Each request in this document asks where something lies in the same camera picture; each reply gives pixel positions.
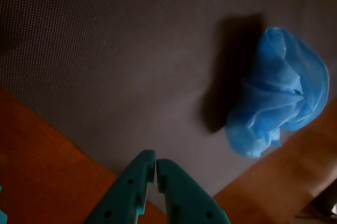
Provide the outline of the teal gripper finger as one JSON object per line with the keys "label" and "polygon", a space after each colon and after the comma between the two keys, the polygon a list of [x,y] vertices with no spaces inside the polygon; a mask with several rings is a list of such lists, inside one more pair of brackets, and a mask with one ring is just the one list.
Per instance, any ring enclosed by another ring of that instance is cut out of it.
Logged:
{"label": "teal gripper finger", "polygon": [[158,159],[156,172],[168,223],[229,223],[226,213],[178,164]]}
{"label": "teal gripper finger", "polygon": [[154,182],[155,151],[144,150],[120,173],[84,221],[86,224],[135,224],[146,206],[147,185]]}

